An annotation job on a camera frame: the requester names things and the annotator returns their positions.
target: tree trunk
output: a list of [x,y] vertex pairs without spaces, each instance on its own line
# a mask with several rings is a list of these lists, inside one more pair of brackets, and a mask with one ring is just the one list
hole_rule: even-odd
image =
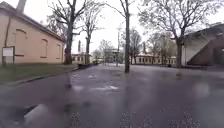
[[134,56],[135,64],[136,64],[136,56]]
[[125,45],[125,73],[129,73],[130,61],[129,61],[129,47],[130,47],[130,14],[126,12],[126,45]]
[[89,60],[89,45],[90,45],[90,37],[86,38],[86,56],[85,56],[85,64],[90,64]]
[[182,58],[182,44],[181,40],[177,39],[176,44],[177,44],[177,57],[176,57],[176,65],[177,68],[181,68],[181,58]]
[[72,49],[72,40],[73,40],[73,22],[70,22],[68,25],[68,31],[67,31],[67,40],[66,40],[66,48],[65,48],[65,62],[64,64],[69,65],[72,64],[72,55],[71,55],[71,49]]
[[131,64],[132,64],[132,59],[133,59],[133,56],[131,55]]

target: puddle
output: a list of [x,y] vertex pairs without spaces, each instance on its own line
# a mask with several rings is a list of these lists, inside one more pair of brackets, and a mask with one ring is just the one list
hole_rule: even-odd
[[72,89],[77,92],[81,92],[82,90],[84,90],[84,87],[83,86],[73,86]]
[[105,86],[102,88],[92,88],[92,91],[110,91],[110,90],[118,90],[118,87],[115,86]]

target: wet road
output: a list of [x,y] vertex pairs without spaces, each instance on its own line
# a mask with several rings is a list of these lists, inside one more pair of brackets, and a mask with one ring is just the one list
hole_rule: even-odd
[[98,66],[0,90],[0,128],[223,128],[224,80],[176,73]]

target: sign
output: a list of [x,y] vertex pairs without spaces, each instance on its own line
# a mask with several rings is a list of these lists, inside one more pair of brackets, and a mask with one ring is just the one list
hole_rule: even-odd
[[3,52],[3,56],[5,57],[13,57],[14,56],[14,47],[5,47],[5,48],[2,48],[2,52]]

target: grass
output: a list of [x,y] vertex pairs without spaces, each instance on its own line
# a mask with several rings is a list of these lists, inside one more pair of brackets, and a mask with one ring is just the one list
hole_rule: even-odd
[[49,75],[73,69],[75,65],[65,66],[59,64],[20,64],[0,67],[0,85],[32,77]]

